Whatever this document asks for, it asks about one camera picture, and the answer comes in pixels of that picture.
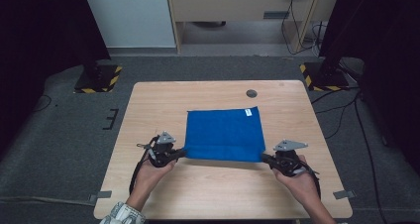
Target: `tripod base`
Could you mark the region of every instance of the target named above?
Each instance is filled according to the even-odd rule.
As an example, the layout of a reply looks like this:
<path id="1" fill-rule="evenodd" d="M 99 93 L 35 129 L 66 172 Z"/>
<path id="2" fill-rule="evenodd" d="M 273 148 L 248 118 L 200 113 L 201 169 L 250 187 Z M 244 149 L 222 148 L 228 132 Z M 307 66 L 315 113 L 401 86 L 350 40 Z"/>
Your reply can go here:
<path id="1" fill-rule="evenodd" d="M 300 65 L 300 71 L 302 71 L 309 90 L 331 91 L 349 89 L 349 83 L 342 72 L 335 71 L 330 76 L 321 76 L 319 72 L 321 65 L 322 63 L 319 62 L 305 62 Z"/>
<path id="2" fill-rule="evenodd" d="M 74 86 L 75 93 L 95 93 L 95 92 L 110 92 L 117 82 L 118 76 L 122 69 L 119 65 L 99 65 L 101 71 L 100 79 L 91 79 L 84 70 L 80 75 L 76 85 Z"/>

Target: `gray carpet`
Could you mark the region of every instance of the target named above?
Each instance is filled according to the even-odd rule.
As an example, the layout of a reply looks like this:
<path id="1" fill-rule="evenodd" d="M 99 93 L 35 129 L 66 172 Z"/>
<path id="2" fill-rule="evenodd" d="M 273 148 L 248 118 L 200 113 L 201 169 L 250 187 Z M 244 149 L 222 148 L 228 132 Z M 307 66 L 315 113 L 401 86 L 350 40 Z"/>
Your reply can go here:
<path id="1" fill-rule="evenodd" d="M 115 57 L 112 62 L 120 64 L 123 70 L 114 90 L 93 94 L 73 93 L 81 66 L 55 74 L 46 82 L 45 95 L 48 97 L 41 97 L 35 108 L 40 111 L 28 119 L 0 164 L 0 196 L 41 196 L 87 202 L 89 194 L 100 190 L 133 85 L 138 81 L 303 80 L 298 66 L 314 60 L 313 57 L 273 56 Z M 345 105 L 357 92 L 356 89 L 336 92 L 316 102 L 314 109 L 322 111 Z M 325 93 L 308 91 L 311 100 Z M 420 220 L 419 176 L 404 161 L 398 148 L 382 144 L 367 106 L 361 100 L 358 105 L 386 220 L 388 223 Z M 119 113 L 113 129 L 103 130 L 110 125 L 107 117 L 114 114 L 110 109 L 119 109 Z M 336 131 L 341 111 L 317 115 L 324 136 Z M 327 139 L 327 144 L 345 189 L 352 189 L 357 194 L 351 199 L 354 215 L 338 221 L 382 223 L 368 150 L 353 105 L 346 109 L 339 132 Z M 92 206 L 34 201 L 1 202 L 0 222 L 99 223 L 93 217 L 93 209 Z"/>

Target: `human arm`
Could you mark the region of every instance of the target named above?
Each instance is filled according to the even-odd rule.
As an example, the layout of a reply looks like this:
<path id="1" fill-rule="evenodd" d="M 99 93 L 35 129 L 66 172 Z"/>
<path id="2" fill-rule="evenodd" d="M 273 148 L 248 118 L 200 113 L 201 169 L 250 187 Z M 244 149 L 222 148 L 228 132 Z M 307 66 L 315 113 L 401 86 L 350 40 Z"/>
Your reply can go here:
<path id="1" fill-rule="evenodd" d="M 172 161 L 163 168 L 156 168 L 149 160 L 145 160 L 136 176 L 136 184 L 126 203 L 118 202 L 100 224 L 145 223 L 146 216 L 141 211 L 158 182 L 173 169 L 175 163 L 176 161 Z"/>
<path id="2" fill-rule="evenodd" d="M 305 157 L 299 156 L 299 158 L 303 162 L 306 162 Z M 302 204 L 313 223 L 336 223 L 327 208 L 325 208 L 324 204 L 321 202 L 315 183 L 309 172 L 301 172 L 294 177 L 284 176 L 275 168 L 272 169 L 272 172 L 274 173 L 275 178 L 284 184 L 290 190 L 294 198 Z"/>

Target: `wooden table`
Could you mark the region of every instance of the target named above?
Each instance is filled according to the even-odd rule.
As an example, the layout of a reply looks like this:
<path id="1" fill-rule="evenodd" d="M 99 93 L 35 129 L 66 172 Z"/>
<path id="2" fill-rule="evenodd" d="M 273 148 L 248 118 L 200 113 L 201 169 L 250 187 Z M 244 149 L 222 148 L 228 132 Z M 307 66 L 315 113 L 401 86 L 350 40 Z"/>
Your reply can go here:
<path id="1" fill-rule="evenodd" d="M 253 89 L 258 96 L 250 98 Z M 188 110 L 233 109 L 258 106 L 268 154 L 282 139 L 304 142 L 297 150 L 320 172 L 322 201 L 333 217 L 347 218 L 352 208 L 343 190 L 305 87 L 298 80 L 139 82 L 133 89 L 94 215 L 103 218 L 118 201 L 129 196 L 136 163 L 143 154 L 137 143 L 168 131 L 185 141 Z M 295 219 L 307 218 L 302 206 L 277 182 L 263 163 L 180 159 L 151 194 L 143 213 L 149 219 Z"/>

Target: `human hand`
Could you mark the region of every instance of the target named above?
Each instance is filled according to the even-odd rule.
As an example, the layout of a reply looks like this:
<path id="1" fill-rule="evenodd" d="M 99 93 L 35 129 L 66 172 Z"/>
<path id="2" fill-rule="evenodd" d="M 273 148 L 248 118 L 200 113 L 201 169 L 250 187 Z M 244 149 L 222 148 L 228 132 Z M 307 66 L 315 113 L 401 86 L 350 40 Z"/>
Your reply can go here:
<path id="1" fill-rule="evenodd" d="M 136 184 L 133 191 L 126 201 L 126 204 L 139 211 L 145 206 L 149 195 L 157 186 L 158 182 L 170 172 L 176 164 L 176 161 L 171 161 L 163 168 L 156 168 L 148 160 L 148 157 L 149 155 L 145 157 L 145 161 L 142 163 L 136 176 Z"/>
<path id="2" fill-rule="evenodd" d="M 306 163 L 304 156 L 299 156 L 299 159 Z M 321 202 L 313 177 L 308 171 L 303 171 L 293 177 L 284 176 L 275 168 L 272 169 L 272 172 L 274 173 L 275 178 L 283 183 L 290 190 L 291 194 L 293 194 L 294 198 L 302 204 L 313 223 L 336 223 L 327 208 L 325 208 L 324 204 Z"/>
<path id="3" fill-rule="evenodd" d="M 306 163 L 304 156 L 300 155 L 298 157 L 301 161 Z M 284 184 L 293 194 L 294 198 L 302 205 L 313 201 L 319 201 L 314 180 L 308 171 L 303 171 L 293 177 L 283 175 L 276 168 L 273 168 L 272 172 L 274 173 L 275 178 Z"/>

